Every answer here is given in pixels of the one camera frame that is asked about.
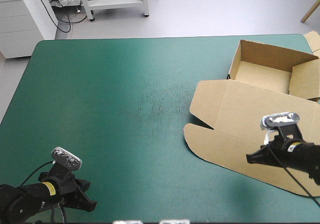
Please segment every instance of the black cable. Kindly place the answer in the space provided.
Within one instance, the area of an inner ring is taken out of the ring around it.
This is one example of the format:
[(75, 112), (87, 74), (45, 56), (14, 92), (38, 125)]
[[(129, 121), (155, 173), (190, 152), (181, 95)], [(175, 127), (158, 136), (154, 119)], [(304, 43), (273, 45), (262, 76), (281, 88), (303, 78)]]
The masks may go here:
[(58, 19), (59, 21), (61, 21), (61, 22), (63, 22), (63, 23), (70, 23), (70, 24), (81, 23), (81, 22), (83, 22), (86, 18), (87, 18), (87, 16), (85, 16), (83, 19), (78, 20), (78, 21), (67, 22), (67, 21), (61, 20), (60, 18), (57, 17), (57, 19)]
[(70, 31), (71, 31), (71, 24), (69, 24), (69, 30), (67, 30), (67, 31), (66, 31), (66, 30), (62, 30), (61, 28), (59, 28), (58, 25), (57, 25), (57, 24), (54, 22), (54, 20), (52, 19), (52, 17), (51, 17), (51, 15), (50, 15), (50, 13), (49, 13), (46, 5), (44, 4), (44, 2), (43, 2), (42, 0), (40, 0), (40, 1), (41, 1), (42, 5), (44, 6), (45, 10), (46, 10), (46, 13), (48, 13), (48, 15), (49, 15), (52, 23), (56, 26), (56, 28), (57, 28), (58, 30), (60, 30), (61, 32), (63, 32), (63, 33), (68, 33), (68, 32), (70, 32)]
[(48, 165), (48, 164), (52, 164), (52, 161), (48, 161), (45, 164), (39, 166), (37, 169), (35, 169), (23, 182), (19, 187), (22, 187), (31, 177), (33, 174), (35, 174), (39, 169), (43, 168), (44, 166)]
[(57, 19), (58, 19), (59, 21), (61, 21), (61, 22), (63, 22), (63, 23), (68, 23), (68, 24), (81, 23), (81, 22), (83, 22), (86, 18), (87, 18), (87, 16), (85, 16), (83, 19), (78, 20), (78, 21), (65, 21), (65, 20), (62, 20), (62, 19), (60, 19), (60, 18), (57, 17)]
[(67, 215), (66, 215), (65, 208), (60, 202), (58, 203), (58, 207), (60, 208), (60, 212), (62, 215), (62, 224), (66, 224), (67, 223)]
[(320, 203), (315, 199), (315, 197), (313, 195), (311, 195), (311, 193), (300, 183), (300, 181), (297, 180), (297, 178), (295, 178), (294, 175), (292, 175), (292, 173), (282, 164), (282, 162), (278, 159), (278, 157), (274, 154), (274, 152), (272, 151), (270, 144), (267, 145), (269, 148), (270, 153), (273, 155), (274, 159), (280, 164), (280, 166), (286, 171), (286, 173), (289, 174), (289, 176), (305, 191), (305, 193), (308, 194), (308, 196), (315, 202), (315, 204), (317, 204), (317, 206), (320, 208)]

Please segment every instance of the green table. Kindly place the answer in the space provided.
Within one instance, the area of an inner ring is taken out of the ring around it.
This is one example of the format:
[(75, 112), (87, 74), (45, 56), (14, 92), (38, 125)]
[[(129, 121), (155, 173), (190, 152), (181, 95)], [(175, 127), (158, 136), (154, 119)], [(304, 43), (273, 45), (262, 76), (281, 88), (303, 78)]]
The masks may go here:
[(319, 221), (311, 199), (205, 162), (184, 141), (197, 82), (224, 79), (240, 39), (311, 52), (297, 34), (40, 42), (0, 125), (1, 183), (17, 186), (61, 146), (82, 158), (75, 174), (98, 202), (67, 209), (69, 222)]

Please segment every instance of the cabinet drawer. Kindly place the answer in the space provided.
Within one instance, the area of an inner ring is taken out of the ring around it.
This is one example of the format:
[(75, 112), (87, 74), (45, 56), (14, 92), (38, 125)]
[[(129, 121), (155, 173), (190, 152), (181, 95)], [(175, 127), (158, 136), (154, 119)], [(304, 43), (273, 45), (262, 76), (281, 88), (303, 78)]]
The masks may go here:
[(0, 33), (29, 31), (34, 29), (38, 28), (31, 15), (0, 18)]
[(0, 18), (30, 15), (23, 0), (0, 1)]
[(5, 58), (31, 56), (43, 37), (39, 30), (0, 33), (0, 52)]

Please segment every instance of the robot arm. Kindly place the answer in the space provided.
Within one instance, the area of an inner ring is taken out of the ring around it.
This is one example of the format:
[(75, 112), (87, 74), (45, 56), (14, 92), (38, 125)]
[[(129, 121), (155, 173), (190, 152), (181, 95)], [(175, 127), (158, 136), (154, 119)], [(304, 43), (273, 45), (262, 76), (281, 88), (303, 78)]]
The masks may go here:
[(97, 202), (85, 191), (90, 182), (76, 179), (72, 171), (80, 169), (81, 159), (57, 147), (52, 151), (53, 166), (42, 172), (40, 183), (12, 187), (0, 185), (0, 224), (21, 224), (37, 213), (56, 206), (91, 212)]
[[(253, 154), (247, 154), (250, 164), (264, 164), (275, 167), (284, 165), (309, 174), (320, 185), (320, 145), (306, 142), (297, 125), (300, 120), (295, 112), (282, 112), (262, 117), (260, 126), (267, 130), (264, 145)], [(269, 133), (277, 132), (269, 141)]]

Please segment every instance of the cardboard box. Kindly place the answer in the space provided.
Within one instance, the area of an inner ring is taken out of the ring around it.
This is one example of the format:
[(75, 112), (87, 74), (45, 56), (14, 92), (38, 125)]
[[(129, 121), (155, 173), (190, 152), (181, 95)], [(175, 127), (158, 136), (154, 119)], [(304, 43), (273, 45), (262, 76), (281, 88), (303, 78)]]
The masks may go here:
[[(190, 112), (211, 128), (185, 125), (184, 138), (200, 158), (243, 175), (307, 196), (280, 167), (247, 163), (246, 154), (260, 149), (266, 131), (262, 116), (296, 112), (307, 142), (320, 144), (320, 96), (317, 56), (241, 40), (229, 80), (204, 80), (196, 87)], [(320, 188), (305, 172), (290, 170), (314, 196)]]
[[(246, 154), (260, 149), (266, 131), (262, 116), (296, 112), (298, 126), (307, 142), (320, 143), (320, 105), (316, 102), (235, 80), (204, 80), (196, 87), (190, 112), (212, 129), (188, 123), (184, 138), (189, 148), (207, 162), (306, 196), (280, 167), (247, 163)], [(320, 188), (305, 172), (290, 169), (314, 196)]]
[(241, 40), (229, 76), (232, 80), (304, 99), (320, 97), (319, 57), (297, 50)]
[(320, 35), (315, 30), (304, 34), (306, 41), (309, 44), (309, 47), (312, 53), (316, 56), (320, 54)]

